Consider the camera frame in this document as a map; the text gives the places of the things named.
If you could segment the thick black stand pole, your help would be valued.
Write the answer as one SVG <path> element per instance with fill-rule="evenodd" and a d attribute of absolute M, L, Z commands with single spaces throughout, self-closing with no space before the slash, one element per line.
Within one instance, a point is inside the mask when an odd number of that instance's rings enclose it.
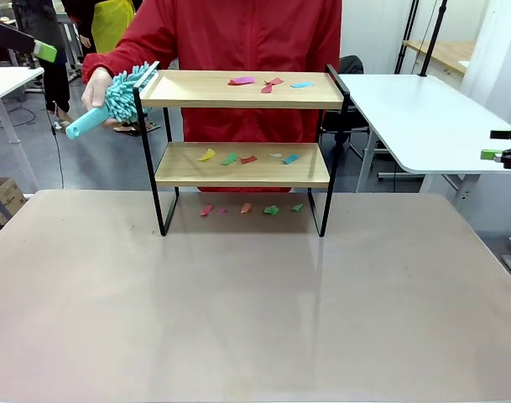
<path fill-rule="evenodd" d="M 423 65 L 422 65 L 420 73 L 419 73 L 419 76 L 421 76 L 421 77 L 427 76 L 427 70 L 428 70 L 428 67 L 430 64 L 431 57 L 434 52 L 435 44 L 438 39 L 438 35 L 441 30 L 443 18 L 444 18 L 445 12 L 446 12 L 447 1 L 448 0 L 441 0 L 441 5 L 440 5 L 439 11 L 438 11 L 437 19 L 435 22 L 435 27 L 432 31 L 429 46 L 428 46 L 427 52 L 425 54 L 424 62 L 423 62 Z"/>

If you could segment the teal chenille duster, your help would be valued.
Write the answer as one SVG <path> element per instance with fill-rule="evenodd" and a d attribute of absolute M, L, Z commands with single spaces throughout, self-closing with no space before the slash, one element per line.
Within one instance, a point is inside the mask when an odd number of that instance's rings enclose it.
<path fill-rule="evenodd" d="M 106 89 L 105 100 L 102 107 L 94 107 L 71 123 L 65 130 L 69 139 L 75 139 L 108 119 L 120 123 L 136 123 L 138 112 L 133 89 L 139 91 L 157 74 L 156 64 L 134 66 L 130 72 L 124 71 L 112 79 L 112 84 Z"/>

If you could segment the person in dark clothes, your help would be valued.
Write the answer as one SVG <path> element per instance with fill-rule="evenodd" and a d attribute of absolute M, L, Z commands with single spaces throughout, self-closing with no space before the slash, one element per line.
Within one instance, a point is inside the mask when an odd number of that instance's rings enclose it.
<path fill-rule="evenodd" d="M 46 110 L 59 121 L 72 123 L 70 89 L 66 69 L 65 43 L 52 0 L 12 0 L 18 26 L 26 33 L 56 49 L 53 62 L 39 59 L 44 69 Z"/>

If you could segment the black office chair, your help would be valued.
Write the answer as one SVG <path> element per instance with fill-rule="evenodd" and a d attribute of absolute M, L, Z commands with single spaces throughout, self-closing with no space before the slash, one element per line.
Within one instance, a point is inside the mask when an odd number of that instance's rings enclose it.
<path fill-rule="evenodd" d="M 339 61 L 338 73 L 361 75 L 364 73 L 363 63 L 356 55 L 344 56 Z M 327 111 L 325 117 L 322 120 L 321 128 L 323 134 L 332 133 L 335 140 L 335 145 L 327 156 L 328 162 L 333 162 L 334 154 L 337 149 L 337 130 L 339 129 L 340 113 L 340 111 Z M 360 132 L 366 135 L 370 134 L 368 122 L 359 112 L 356 106 L 349 107 L 345 123 L 347 125 L 344 128 L 344 139 L 347 142 L 350 142 L 352 132 Z"/>

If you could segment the white table with rounded corner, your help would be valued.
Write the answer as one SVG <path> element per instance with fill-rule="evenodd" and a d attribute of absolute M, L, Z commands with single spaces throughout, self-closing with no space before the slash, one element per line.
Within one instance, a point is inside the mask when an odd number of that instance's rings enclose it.
<path fill-rule="evenodd" d="M 421 192 L 449 199 L 480 233 L 511 233 L 511 170 L 484 150 L 511 149 L 493 130 L 509 131 L 485 107 L 433 76 L 344 75 L 369 123 L 357 191 L 364 192 L 373 147 L 381 140 L 405 171 L 423 176 Z"/>

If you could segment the person's right forearm red sleeve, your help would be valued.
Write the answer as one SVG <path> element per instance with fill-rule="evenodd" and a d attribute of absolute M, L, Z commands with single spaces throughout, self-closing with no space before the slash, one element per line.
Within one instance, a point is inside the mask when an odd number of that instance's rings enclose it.
<path fill-rule="evenodd" d="M 122 40 L 111 52 L 104 54 L 91 53 L 86 56 L 83 63 L 83 82 L 91 81 L 91 75 L 99 67 L 105 69 L 111 76 L 124 71 L 131 71 L 134 66 L 143 65 L 145 62 L 153 62 L 149 52 L 131 41 Z"/>

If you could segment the person in red jacket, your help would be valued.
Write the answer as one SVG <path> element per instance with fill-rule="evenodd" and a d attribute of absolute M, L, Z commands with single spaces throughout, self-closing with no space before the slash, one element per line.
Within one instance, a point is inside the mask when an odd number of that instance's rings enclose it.
<path fill-rule="evenodd" d="M 183 70 L 317 72 L 338 62 L 341 11 L 341 0 L 144 0 L 122 40 Z M 317 121 L 309 110 L 188 108 L 182 117 L 187 142 L 307 143 Z"/>

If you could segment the cardboard box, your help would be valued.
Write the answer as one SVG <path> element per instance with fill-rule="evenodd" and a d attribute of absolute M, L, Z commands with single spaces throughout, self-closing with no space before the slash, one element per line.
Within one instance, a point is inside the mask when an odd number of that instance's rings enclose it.
<path fill-rule="evenodd" d="M 6 224 L 26 203 L 16 181 L 0 177 L 0 225 Z"/>

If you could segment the white side table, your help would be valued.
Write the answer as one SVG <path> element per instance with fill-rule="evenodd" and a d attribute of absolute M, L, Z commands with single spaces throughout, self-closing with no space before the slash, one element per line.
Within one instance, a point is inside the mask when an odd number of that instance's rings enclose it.
<path fill-rule="evenodd" d="M 44 69 L 42 67 L 34 69 L 23 66 L 0 67 L 0 122 L 10 144 L 19 144 L 20 140 L 9 119 L 8 112 L 3 104 L 3 98 L 43 73 Z"/>

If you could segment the person in yellow apron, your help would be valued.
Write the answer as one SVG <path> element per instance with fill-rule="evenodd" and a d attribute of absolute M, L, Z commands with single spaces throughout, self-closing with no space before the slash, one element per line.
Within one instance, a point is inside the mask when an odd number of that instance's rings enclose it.
<path fill-rule="evenodd" d="M 84 54 L 112 51 L 143 0 L 61 0 L 78 29 Z"/>

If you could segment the thin black stand pole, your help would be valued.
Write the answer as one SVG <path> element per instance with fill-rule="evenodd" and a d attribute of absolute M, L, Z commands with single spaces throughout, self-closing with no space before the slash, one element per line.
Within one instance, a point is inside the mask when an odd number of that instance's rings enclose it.
<path fill-rule="evenodd" d="M 406 46 L 404 44 L 405 41 L 410 39 L 410 35 L 412 33 L 414 24 L 415 24 L 415 17 L 418 11 L 420 5 L 420 0 L 411 0 L 410 8 L 409 8 L 409 15 L 407 18 L 407 22 L 404 29 L 404 35 L 401 41 L 401 45 L 399 48 L 398 58 L 397 62 L 394 68 L 394 73 L 399 74 L 401 72 L 403 63 L 404 63 L 404 57 L 406 52 Z"/>

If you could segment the two-tier wooden shelf black frame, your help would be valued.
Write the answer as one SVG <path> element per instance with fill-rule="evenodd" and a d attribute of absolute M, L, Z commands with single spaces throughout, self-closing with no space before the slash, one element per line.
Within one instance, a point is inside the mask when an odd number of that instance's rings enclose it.
<path fill-rule="evenodd" d="M 235 71 L 176 71 L 162 70 L 156 64 L 157 74 L 139 91 L 133 89 L 138 119 L 144 120 L 146 107 L 159 107 L 164 113 L 170 108 L 230 108 L 340 111 L 345 118 L 352 99 L 347 86 L 336 70 L 327 65 L 324 72 L 250 71 L 255 82 L 243 86 L 229 86 L 237 76 Z M 280 78 L 271 93 L 261 89 L 268 81 Z M 315 85 L 294 89 L 291 84 L 313 82 Z M 159 232 L 165 235 L 175 212 L 182 186 L 195 188 L 299 188 L 308 193 L 310 208 L 316 209 L 312 196 L 314 189 L 326 190 L 322 213 L 314 213 L 319 236 L 326 234 L 331 198 L 334 191 L 338 159 L 327 168 L 319 143 L 175 143 L 169 141 L 158 165 L 154 165 L 149 138 L 142 135 L 147 172 L 154 200 Z M 198 159 L 209 149 L 216 155 L 207 161 Z M 238 155 L 230 165 L 221 162 L 230 153 Z M 270 154 L 282 154 L 274 158 Z M 290 165 L 282 159 L 297 154 L 299 159 Z M 255 155 L 258 160 L 243 165 L 241 158 Z"/>

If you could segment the wooden top workbench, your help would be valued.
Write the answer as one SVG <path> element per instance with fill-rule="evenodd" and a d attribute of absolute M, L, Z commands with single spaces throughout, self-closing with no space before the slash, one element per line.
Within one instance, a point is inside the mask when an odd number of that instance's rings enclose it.
<path fill-rule="evenodd" d="M 423 64 L 430 43 L 420 40 L 404 40 L 403 45 L 418 54 L 419 65 Z M 430 62 L 443 67 L 447 72 L 464 76 L 475 50 L 475 43 L 468 41 L 437 41 Z"/>

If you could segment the person's right hand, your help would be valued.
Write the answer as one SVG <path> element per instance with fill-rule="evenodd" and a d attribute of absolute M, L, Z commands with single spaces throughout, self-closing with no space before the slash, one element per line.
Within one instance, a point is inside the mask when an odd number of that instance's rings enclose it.
<path fill-rule="evenodd" d="M 83 107 L 86 110 L 103 107 L 106 91 L 111 85 L 112 77 L 109 72 L 103 67 L 97 67 L 91 74 L 81 97 Z"/>

